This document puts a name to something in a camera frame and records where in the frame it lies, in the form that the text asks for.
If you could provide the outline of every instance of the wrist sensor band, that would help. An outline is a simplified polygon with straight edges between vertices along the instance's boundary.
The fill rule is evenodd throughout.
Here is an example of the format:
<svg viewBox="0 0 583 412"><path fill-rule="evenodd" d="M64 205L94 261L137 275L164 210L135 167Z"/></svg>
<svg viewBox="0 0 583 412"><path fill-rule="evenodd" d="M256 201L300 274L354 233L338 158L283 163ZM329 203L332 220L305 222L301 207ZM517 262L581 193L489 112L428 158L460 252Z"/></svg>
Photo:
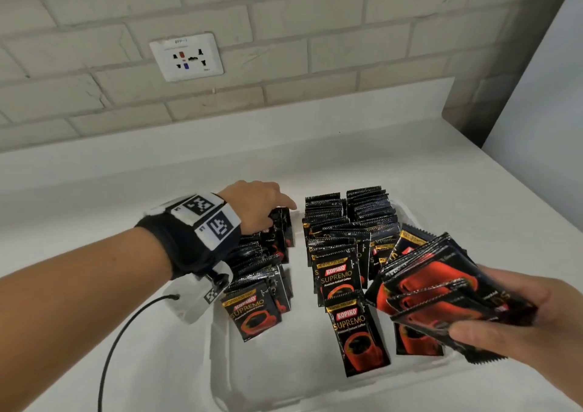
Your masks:
<svg viewBox="0 0 583 412"><path fill-rule="evenodd" d="M241 220L213 193L180 197L147 211L136 226L150 231L172 263L172 279L202 277L235 248Z"/></svg>

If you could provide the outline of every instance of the white plastic tray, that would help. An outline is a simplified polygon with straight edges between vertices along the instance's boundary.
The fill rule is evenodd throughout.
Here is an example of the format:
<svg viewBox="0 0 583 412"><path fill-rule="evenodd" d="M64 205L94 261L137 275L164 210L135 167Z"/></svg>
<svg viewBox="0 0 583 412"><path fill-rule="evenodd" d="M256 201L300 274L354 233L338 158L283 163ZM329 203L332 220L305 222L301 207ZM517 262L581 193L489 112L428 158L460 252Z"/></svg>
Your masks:
<svg viewBox="0 0 583 412"><path fill-rule="evenodd" d="M399 221L419 226L401 201L391 202ZM282 323L243 342L220 304L205 315L205 360L197 385L208 411L304 412L472 367L450 349L445 357L396 356L393 323L373 308L391 365L346 378L332 324L313 294L301 218L292 214L296 246L286 267L294 297Z"/></svg>

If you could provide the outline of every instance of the electrical outlet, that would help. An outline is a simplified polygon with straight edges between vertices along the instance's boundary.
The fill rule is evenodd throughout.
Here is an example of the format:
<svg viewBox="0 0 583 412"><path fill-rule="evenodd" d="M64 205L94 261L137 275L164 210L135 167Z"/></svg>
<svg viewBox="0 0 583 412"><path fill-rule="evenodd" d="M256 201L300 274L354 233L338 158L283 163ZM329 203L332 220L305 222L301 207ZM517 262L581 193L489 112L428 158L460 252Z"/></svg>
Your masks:
<svg viewBox="0 0 583 412"><path fill-rule="evenodd" d="M213 33L150 42L166 82L224 73Z"/></svg>

